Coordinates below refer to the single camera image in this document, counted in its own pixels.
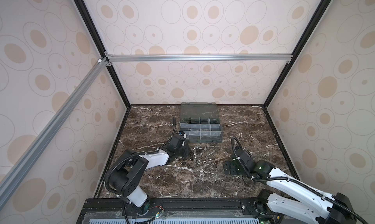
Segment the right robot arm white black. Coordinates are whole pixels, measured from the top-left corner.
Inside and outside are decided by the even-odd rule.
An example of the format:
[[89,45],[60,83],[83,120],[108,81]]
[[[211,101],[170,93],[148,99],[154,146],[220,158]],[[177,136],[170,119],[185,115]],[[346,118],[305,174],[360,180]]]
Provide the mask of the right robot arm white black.
[[231,138],[231,148],[231,160],[226,161],[224,166],[226,174],[243,176],[289,195],[289,198],[285,198],[262,190],[253,204],[258,214],[280,213],[307,224],[366,223],[354,212],[349,198],[344,194],[320,191],[287,175],[270,162],[256,162],[236,137]]

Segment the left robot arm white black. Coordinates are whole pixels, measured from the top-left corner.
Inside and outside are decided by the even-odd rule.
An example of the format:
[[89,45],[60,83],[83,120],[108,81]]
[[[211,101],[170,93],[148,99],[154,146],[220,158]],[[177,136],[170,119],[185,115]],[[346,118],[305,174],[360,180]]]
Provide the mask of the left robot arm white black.
[[149,209],[148,195],[139,183],[146,170],[164,166],[189,154],[186,133],[176,130],[176,118],[172,119],[173,131],[170,138],[154,151],[136,152],[126,150],[108,169],[104,178],[107,191],[116,194],[124,202],[140,209],[142,214]]

